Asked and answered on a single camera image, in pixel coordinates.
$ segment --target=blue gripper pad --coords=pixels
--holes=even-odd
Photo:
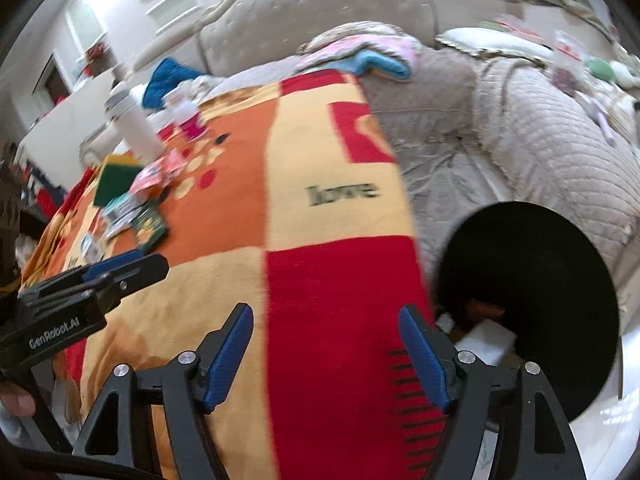
[[[206,413],[225,402],[253,332],[254,311],[247,305],[209,367],[209,386],[202,399]]]
[[[142,251],[139,251],[137,249],[118,254],[113,258],[109,258],[108,260],[104,260],[103,262],[89,267],[89,270],[82,275],[82,280],[84,282],[89,282],[105,272],[109,272],[110,270],[125,266],[144,257],[145,255],[142,253]]]
[[[415,322],[407,307],[402,307],[398,315],[398,329],[409,359],[420,386],[427,398],[445,413],[451,403],[447,393],[447,381],[444,368],[440,365],[433,349],[422,335],[420,327]]]

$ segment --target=finger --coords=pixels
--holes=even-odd
[[[12,415],[32,416],[36,412],[33,397],[15,384],[0,384],[0,401]]]

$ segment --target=white bottle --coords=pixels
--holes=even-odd
[[[104,104],[104,111],[140,163],[146,166],[162,155],[162,140],[146,121],[145,113],[128,90],[109,97]]]
[[[198,107],[189,101],[179,88],[171,90],[162,98],[167,109],[174,115],[174,121],[180,126],[187,140],[193,140],[207,131]]]

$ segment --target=metal screw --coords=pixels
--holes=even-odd
[[[463,350],[462,352],[458,352],[458,360],[465,365],[469,365],[476,361],[476,356],[473,352]]]
[[[183,365],[190,365],[196,360],[196,354],[192,351],[182,352],[178,355],[178,362]]]
[[[538,363],[534,363],[533,361],[529,361],[524,365],[524,369],[529,372],[531,375],[538,375],[540,373],[540,365]]]
[[[128,365],[118,365],[113,369],[113,375],[116,377],[123,377],[129,373]]]

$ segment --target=orange blanket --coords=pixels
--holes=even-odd
[[[407,303],[431,316],[392,150],[351,75],[332,70],[202,105],[209,132],[168,141],[189,163],[160,206],[167,279],[68,352],[84,413],[113,367],[194,349],[237,302],[255,330],[208,422],[232,479],[418,478],[443,429],[402,348]],[[77,265],[82,197],[48,274]],[[125,232],[108,255],[134,247]],[[164,474],[172,459],[154,413]]]

